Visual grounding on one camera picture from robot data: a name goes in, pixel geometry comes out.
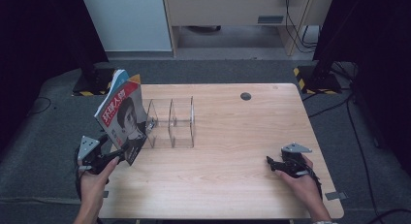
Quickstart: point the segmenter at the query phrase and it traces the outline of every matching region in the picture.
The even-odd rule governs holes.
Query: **wooden table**
[[[240,94],[248,92],[251,100]],[[122,162],[106,186],[102,218],[280,219],[309,217],[290,188],[269,168],[280,148],[296,142],[321,179],[335,191],[295,85],[150,84],[144,99],[193,96],[193,148],[144,148],[133,166]],[[333,218],[339,200],[324,201]]]

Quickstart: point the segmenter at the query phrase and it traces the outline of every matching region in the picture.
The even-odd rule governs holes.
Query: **black cable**
[[[408,213],[411,213],[411,209],[407,209],[407,208],[393,208],[393,209],[390,209],[390,210],[388,210],[388,211],[385,211],[385,212],[381,213],[379,216],[376,216],[374,219],[372,219],[371,221],[367,222],[367,224],[372,224],[372,223],[374,223],[375,221],[377,221],[377,220],[379,220],[379,219],[381,219],[381,218],[383,218],[383,217],[385,217],[385,216],[388,216],[388,215],[390,215],[390,214],[392,214],[392,213],[395,213],[395,212],[408,212]]]
[[[350,82],[352,82],[352,81],[353,81],[353,79],[352,79],[350,76],[347,76],[345,73],[339,72],[339,71],[337,71],[336,69],[331,68],[331,69],[330,69],[330,71],[332,71],[332,72],[334,72],[334,73],[338,74],[339,76],[341,76],[341,77],[343,77],[343,78],[347,79],[347,80],[348,80],[348,81],[350,81]]]
[[[310,95],[310,96],[308,96],[308,97],[305,97],[304,99],[302,99],[302,101],[304,102],[304,101],[306,101],[306,100],[310,99],[311,97],[314,97],[314,96],[316,96],[316,95],[318,95],[318,94],[320,94],[320,93],[314,93],[314,94],[312,94],[312,95]]]
[[[351,96],[349,96],[349,99],[347,99],[346,107],[347,107],[347,112],[348,112],[348,117],[349,117],[349,119],[350,119],[351,127],[353,128],[354,135],[355,135],[356,141],[357,141],[357,145],[358,145],[358,147],[359,147],[359,150],[360,150],[360,153],[361,153],[361,157],[363,158],[365,175],[366,175],[366,181],[367,181],[367,184],[368,184],[369,196],[371,197],[372,206],[373,206],[373,208],[374,208],[374,212],[375,212],[375,215],[377,216],[377,219],[378,219],[382,224],[384,224],[384,221],[381,219],[381,216],[380,216],[380,214],[379,214],[379,212],[378,212],[378,209],[377,209],[377,206],[376,206],[376,204],[375,204],[374,193],[373,193],[372,187],[371,187],[371,180],[370,180],[370,178],[369,178],[369,170],[368,170],[368,166],[367,166],[367,164],[366,164],[363,147],[362,147],[362,145],[361,145],[361,143],[360,143],[360,139],[359,139],[359,136],[358,136],[358,133],[357,133],[357,129],[356,129],[356,126],[354,125],[353,117],[352,117],[351,112],[350,112],[350,102],[349,102],[350,98],[351,98]]]
[[[306,35],[306,33],[307,33],[307,30],[308,30],[308,27],[309,27],[308,25],[305,26],[304,32],[302,33],[302,37],[301,37],[302,42],[303,42],[304,44],[311,45],[311,46],[309,46],[309,48],[316,48],[316,47],[317,47],[317,43],[309,43],[309,42],[306,42],[306,41],[304,40],[305,35]]]
[[[294,38],[294,37],[292,36],[292,34],[290,33],[290,31],[288,30],[288,19],[290,19],[291,24],[292,24],[294,30],[296,31],[296,36],[297,36],[297,38],[299,39],[300,43],[305,47],[304,43],[302,42],[302,40],[301,40],[301,38],[300,38],[299,31],[297,30],[296,26],[295,26],[294,23],[293,23],[293,20],[292,20],[291,17],[290,17],[290,13],[289,13],[289,6],[290,6],[290,5],[289,5],[289,2],[290,2],[290,0],[285,0],[285,7],[286,7],[285,29],[286,29],[288,35],[291,37],[291,39],[293,39],[294,45],[296,46],[296,48],[297,48],[300,52],[303,52],[303,53],[314,52],[314,50],[310,50],[310,51],[303,51],[303,50],[301,50],[301,49],[299,48],[299,45],[297,44],[296,38]]]
[[[36,99],[36,100],[39,100],[39,99],[44,99],[44,100],[47,100],[47,101],[48,101],[48,105],[47,105],[47,107],[45,107],[44,109],[42,109],[41,111],[38,111],[38,112],[29,112],[29,113],[27,114],[27,116],[29,116],[29,115],[31,115],[31,114],[38,114],[38,113],[42,113],[42,112],[46,111],[46,110],[47,110],[47,109],[51,106],[51,100],[50,100],[49,98],[39,96],[39,97],[37,97],[37,99]]]
[[[343,102],[338,103],[338,104],[336,104],[336,105],[333,105],[333,106],[331,106],[331,107],[329,107],[329,108],[326,108],[326,109],[324,109],[324,110],[322,110],[322,111],[316,112],[316,113],[314,113],[314,114],[312,114],[312,115],[309,115],[308,118],[317,116],[317,115],[319,115],[319,114],[322,114],[322,113],[324,113],[324,112],[327,112],[327,111],[336,109],[336,108],[344,105],[344,103],[348,102],[348,100],[351,99],[351,97],[352,97],[353,95],[354,95],[354,93],[351,93]]]
[[[342,63],[341,62],[333,62],[333,64],[335,64],[340,70],[341,70],[341,72],[344,74],[344,78],[346,78],[347,80],[349,80],[349,81],[353,81],[354,80],[354,78],[355,78],[355,73],[353,74],[353,75],[350,75],[350,73],[348,73],[346,70],[345,70],[345,67],[342,65]]]

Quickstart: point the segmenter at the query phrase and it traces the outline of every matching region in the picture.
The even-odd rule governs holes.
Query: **book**
[[[117,149],[123,149],[132,165],[146,140],[147,114],[142,105],[140,75],[128,78],[127,72],[114,73],[111,90],[94,117]]]
[[[109,91],[108,95],[106,96],[106,99],[102,102],[102,104],[97,109],[96,114],[100,111],[100,109],[103,107],[103,105],[107,102],[107,100],[109,99],[111,94],[114,92],[114,90],[117,89],[118,86],[120,86],[122,83],[124,83],[124,81],[126,81],[129,78],[130,77],[129,77],[126,70],[123,70],[123,69],[115,70],[114,74],[112,75],[110,91]]]

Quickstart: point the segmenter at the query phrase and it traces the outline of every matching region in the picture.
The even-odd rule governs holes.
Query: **yellow and black hazard tape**
[[[106,95],[108,91],[80,91],[73,92],[74,96],[93,96],[93,95]]]
[[[106,95],[109,93],[111,87],[111,81],[107,84],[107,89],[106,90],[100,90],[100,91],[78,91],[78,92],[73,92],[73,96],[93,96],[93,95]]]
[[[337,94],[338,91],[332,89],[310,89],[307,88],[301,76],[299,68],[294,68],[294,75],[299,83],[300,90],[303,94]]]

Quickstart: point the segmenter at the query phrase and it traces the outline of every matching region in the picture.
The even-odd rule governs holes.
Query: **electrical cable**
[[[332,72],[334,72],[334,73],[338,74],[339,76],[341,76],[341,77],[343,77],[343,78],[347,79],[347,80],[348,80],[348,81],[350,81],[350,82],[352,82],[352,81],[353,81],[353,80],[352,80],[352,78],[351,78],[350,76],[347,76],[345,73],[342,73],[342,72],[336,71],[336,69],[331,68],[331,69],[330,69],[330,71],[332,71]]]
[[[388,211],[385,211],[385,212],[381,213],[379,216],[376,216],[374,219],[367,222],[367,224],[372,224],[375,221],[379,220],[380,218],[383,218],[383,217],[388,216],[390,214],[393,214],[395,212],[408,212],[408,213],[411,213],[411,209],[407,209],[407,208],[393,208],[393,209],[390,209]]]
[[[310,99],[310,98],[312,98],[312,97],[314,97],[314,96],[316,96],[316,95],[318,95],[318,94],[320,94],[320,93],[314,93],[314,94],[312,94],[312,95],[310,95],[310,96],[308,96],[308,97],[305,97],[304,99],[302,99],[302,101],[304,102],[304,101],[306,101],[306,100],[308,100],[308,99]]]
[[[354,80],[354,77],[356,75],[356,71],[355,69],[353,70],[353,75],[350,75],[346,70],[345,67],[342,65],[341,62],[333,62],[333,64],[335,64],[340,70],[341,72],[344,74],[343,77],[345,77],[347,80],[349,80],[350,82],[352,82]]]
[[[354,95],[354,93],[351,93],[351,94],[350,94],[344,101],[342,101],[341,103],[338,103],[338,104],[333,105],[333,106],[331,106],[331,107],[329,107],[329,108],[326,108],[326,109],[324,109],[324,110],[322,110],[322,111],[319,111],[319,112],[316,112],[316,113],[314,113],[314,114],[312,114],[312,115],[309,115],[308,118],[312,118],[312,117],[314,117],[314,116],[317,116],[317,115],[319,115],[319,114],[322,114],[322,113],[324,113],[324,112],[327,112],[327,111],[336,109],[336,108],[344,105],[349,99],[351,99],[351,97],[352,97],[353,95]]]
[[[81,176],[78,173],[78,164],[77,164],[77,154],[79,152],[79,147],[75,152],[75,168],[76,168],[76,181],[79,181]],[[45,197],[16,197],[16,198],[0,198],[0,203],[19,203],[19,204],[31,204],[31,203],[40,203],[40,204],[58,204],[58,205],[80,205],[81,201],[79,199],[64,199],[64,198],[45,198]]]
[[[48,101],[47,107],[45,107],[44,109],[42,109],[42,110],[40,110],[40,111],[38,111],[38,112],[29,112],[26,116],[29,116],[29,115],[31,115],[31,114],[38,114],[38,113],[42,113],[42,112],[46,111],[46,110],[47,110],[47,109],[51,106],[51,100],[50,100],[49,98],[39,96],[39,97],[37,97],[37,99],[36,99],[36,100],[39,100],[39,99],[44,99],[44,100],[47,100],[47,101]]]
[[[296,48],[302,52],[302,53],[310,53],[310,52],[314,52],[315,50],[310,50],[310,51],[303,51],[299,48],[299,45],[297,44],[296,38],[292,36],[292,34],[290,33],[290,31],[288,30],[288,19],[290,19],[291,24],[294,28],[294,30],[296,31],[296,37],[299,39],[300,43],[305,47],[304,43],[302,42],[300,36],[299,36],[299,31],[296,28],[296,25],[293,23],[293,20],[290,17],[290,13],[289,13],[289,6],[290,6],[290,0],[285,0],[285,7],[286,7],[286,17],[285,17],[285,29],[287,30],[288,35],[291,37],[291,39],[293,39],[294,45],[296,46]]]
[[[308,48],[316,48],[316,47],[317,47],[317,43],[309,43],[309,42],[306,42],[306,41],[304,40],[305,35],[306,35],[306,33],[307,33],[307,30],[308,30],[308,27],[309,27],[308,25],[305,26],[304,32],[302,33],[302,37],[301,37],[302,42],[303,42],[304,44],[311,45],[311,46],[309,46]]]
[[[355,135],[356,141],[357,141],[357,145],[358,145],[359,150],[360,150],[361,157],[363,158],[365,175],[366,175],[366,181],[367,181],[367,184],[368,184],[368,191],[369,191],[369,196],[371,197],[372,206],[373,206],[373,208],[374,208],[375,215],[376,215],[377,217],[379,217],[380,213],[378,212],[378,208],[377,208],[377,206],[376,206],[376,204],[375,204],[374,193],[373,193],[372,187],[371,187],[371,180],[370,180],[370,177],[369,177],[369,170],[368,170],[368,166],[367,166],[367,164],[366,164],[363,147],[362,147],[362,145],[361,145],[361,142],[360,142],[360,139],[359,139],[359,136],[358,136],[358,133],[357,133],[357,129],[356,129],[356,126],[355,126],[354,121],[353,121],[353,117],[352,117],[351,112],[350,112],[350,102],[349,102],[349,99],[347,99],[346,108],[347,108],[347,112],[348,112],[348,117],[349,117],[349,119],[350,119],[351,127],[353,128],[354,135]],[[384,224],[384,221],[383,221],[381,218],[378,218],[378,220],[379,220],[381,223]]]

